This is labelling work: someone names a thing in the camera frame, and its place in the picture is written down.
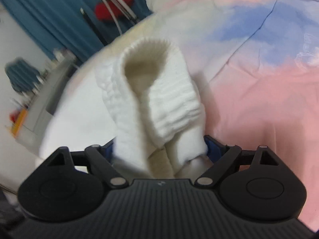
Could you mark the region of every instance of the orange object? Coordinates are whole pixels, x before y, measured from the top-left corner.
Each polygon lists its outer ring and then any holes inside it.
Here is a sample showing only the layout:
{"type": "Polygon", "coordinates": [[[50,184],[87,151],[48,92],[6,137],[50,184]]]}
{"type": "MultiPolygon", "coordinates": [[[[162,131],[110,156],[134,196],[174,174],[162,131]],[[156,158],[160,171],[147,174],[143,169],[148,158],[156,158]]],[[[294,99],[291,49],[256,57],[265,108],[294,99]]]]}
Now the orange object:
{"type": "Polygon", "coordinates": [[[27,115],[28,115],[28,110],[23,108],[21,110],[16,122],[12,125],[11,133],[15,138],[17,137],[19,130],[20,130],[21,126],[23,125],[23,122],[24,122],[27,115]]]}

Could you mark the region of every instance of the blue patch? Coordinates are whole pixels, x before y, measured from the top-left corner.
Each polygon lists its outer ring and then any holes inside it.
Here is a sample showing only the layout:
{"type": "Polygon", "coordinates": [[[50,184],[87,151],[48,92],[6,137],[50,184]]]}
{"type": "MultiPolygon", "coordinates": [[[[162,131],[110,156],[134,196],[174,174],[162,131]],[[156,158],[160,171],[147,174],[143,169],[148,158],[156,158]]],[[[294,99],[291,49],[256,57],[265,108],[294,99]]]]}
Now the blue patch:
{"type": "Polygon", "coordinates": [[[304,51],[307,36],[319,38],[319,19],[307,15],[307,11],[315,12],[318,8],[318,0],[278,0],[273,10],[269,4],[236,6],[229,25],[216,30],[210,38],[228,41],[247,37],[258,41],[260,59],[280,65],[287,58],[302,57],[307,52],[304,51]]]}
{"type": "Polygon", "coordinates": [[[231,13],[229,24],[217,29],[211,38],[219,41],[228,41],[251,37],[263,24],[272,6],[234,6],[227,13],[231,13]]]}

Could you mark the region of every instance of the pink fabric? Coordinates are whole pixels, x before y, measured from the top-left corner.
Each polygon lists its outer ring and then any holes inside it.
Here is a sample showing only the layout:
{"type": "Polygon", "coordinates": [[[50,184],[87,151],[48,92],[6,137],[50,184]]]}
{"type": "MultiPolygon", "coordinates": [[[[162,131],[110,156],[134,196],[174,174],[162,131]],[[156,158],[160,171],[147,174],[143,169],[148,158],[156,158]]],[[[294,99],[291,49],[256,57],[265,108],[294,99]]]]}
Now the pink fabric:
{"type": "Polygon", "coordinates": [[[206,133],[223,144],[275,151],[307,188],[300,220],[318,230],[319,68],[282,68],[261,74],[225,65],[202,94],[206,133]]]}

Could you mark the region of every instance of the red object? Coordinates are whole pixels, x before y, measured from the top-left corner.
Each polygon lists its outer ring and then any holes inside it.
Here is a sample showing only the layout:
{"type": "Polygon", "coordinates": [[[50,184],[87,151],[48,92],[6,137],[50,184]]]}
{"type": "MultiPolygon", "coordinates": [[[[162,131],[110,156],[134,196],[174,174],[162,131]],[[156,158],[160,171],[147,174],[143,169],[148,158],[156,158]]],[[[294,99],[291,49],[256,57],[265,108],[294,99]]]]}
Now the red object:
{"type": "MultiPolygon", "coordinates": [[[[123,0],[128,6],[131,6],[134,2],[134,0],[123,0]]],[[[108,4],[110,5],[111,10],[113,11],[116,18],[123,16],[121,11],[115,6],[114,3],[112,3],[110,0],[107,0],[108,4]]],[[[113,21],[113,18],[106,8],[104,3],[98,3],[95,6],[95,15],[98,18],[99,21],[113,21]]]]}
{"type": "Polygon", "coordinates": [[[17,121],[17,118],[20,114],[20,110],[15,110],[14,112],[10,113],[9,119],[12,123],[15,123],[17,121]]]}

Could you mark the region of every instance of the blue curtain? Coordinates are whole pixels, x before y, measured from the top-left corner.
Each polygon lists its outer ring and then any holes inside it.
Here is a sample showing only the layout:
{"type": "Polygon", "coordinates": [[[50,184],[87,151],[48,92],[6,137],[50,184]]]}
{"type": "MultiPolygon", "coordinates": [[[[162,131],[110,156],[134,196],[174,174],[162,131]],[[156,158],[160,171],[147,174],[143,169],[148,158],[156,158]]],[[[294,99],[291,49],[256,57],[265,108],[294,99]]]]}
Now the blue curtain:
{"type": "MultiPolygon", "coordinates": [[[[94,7],[101,0],[1,0],[1,2],[50,58],[54,57],[55,48],[67,48],[81,62],[85,62],[103,47],[82,18],[81,7],[107,42],[112,42],[119,35],[114,22],[104,23],[96,19],[94,7]]],[[[151,14],[145,0],[134,0],[132,10],[139,19],[151,14]]],[[[126,19],[121,19],[119,23],[123,31],[132,26],[126,19]]]]}

